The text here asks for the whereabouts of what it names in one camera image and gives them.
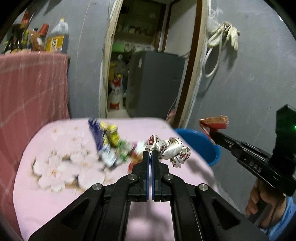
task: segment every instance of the doorway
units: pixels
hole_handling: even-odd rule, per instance
[[[180,112],[186,97],[192,96],[190,83],[194,86],[197,82],[193,68],[200,61],[197,45],[200,31],[204,30],[201,29],[202,1],[160,1],[124,0],[113,7],[102,66],[103,78],[108,83],[102,85],[106,99],[100,100],[108,118],[166,119],[170,113]],[[116,99],[114,94],[118,92],[121,96]]]

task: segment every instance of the brown package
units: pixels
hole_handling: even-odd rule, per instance
[[[32,44],[32,51],[44,51],[42,39],[39,33],[30,30],[30,38]]]

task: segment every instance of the black cable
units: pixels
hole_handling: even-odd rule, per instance
[[[270,221],[269,221],[269,224],[268,224],[268,230],[267,230],[267,233],[266,233],[267,236],[268,236],[269,231],[270,231],[270,227],[271,227],[270,224],[271,224],[271,222],[272,222],[272,219],[274,218],[274,214],[275,214],[275,212],[276,212],[276,209],[277,209],[279,203],[280,203],[280,200],[278,200],[278,202],[276,203],[276,206],[274,207],[274,210],[273,210],[273,212],[272,212],[272,215],[271,215],[271,218],[270,218]]]

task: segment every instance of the white wrapper with red letters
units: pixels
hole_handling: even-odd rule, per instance
[[[146,150],[158,152],[158,158],[170,160],[173,167],[181,167],[190,157],[190,148],[183,146],[182,141],[177,137],[171,137],[168,140],[161,140],[157,135],[150,136]]]

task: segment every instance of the person's arm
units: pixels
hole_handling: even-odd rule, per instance
[[[274,189],[260,185],[260,181],[257,179],[246,207],[247,215],[255,214],[258,211],[257,203],[260,198],[272,205],[269,215],[261,223],[261,230],[267,234],[271,241],[274,241],[290,222],[296,205],[293,204],[292,197],[286,197]]]

